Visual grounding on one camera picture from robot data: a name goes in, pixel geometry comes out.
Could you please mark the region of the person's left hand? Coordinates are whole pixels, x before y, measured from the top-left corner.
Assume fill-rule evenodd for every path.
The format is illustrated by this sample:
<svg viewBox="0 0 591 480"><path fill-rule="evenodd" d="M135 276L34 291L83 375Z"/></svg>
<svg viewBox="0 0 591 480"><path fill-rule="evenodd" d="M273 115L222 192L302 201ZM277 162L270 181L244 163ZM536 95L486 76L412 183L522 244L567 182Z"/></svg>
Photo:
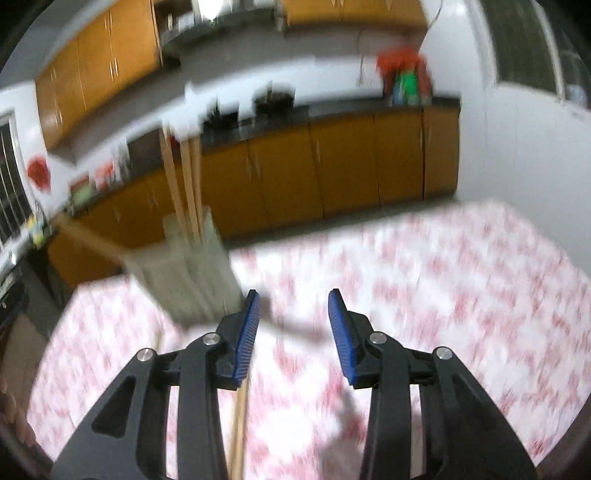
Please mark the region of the person's left hand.
<svg viewBox="0 0 591 480"><path fill-rule="evenodd" d="M6 423L16 434L18 441L33 447L36 443L34 430L26 418L26 412L21 408L14 395L10 392L5 378L1 378L1 420Z"/></svg>

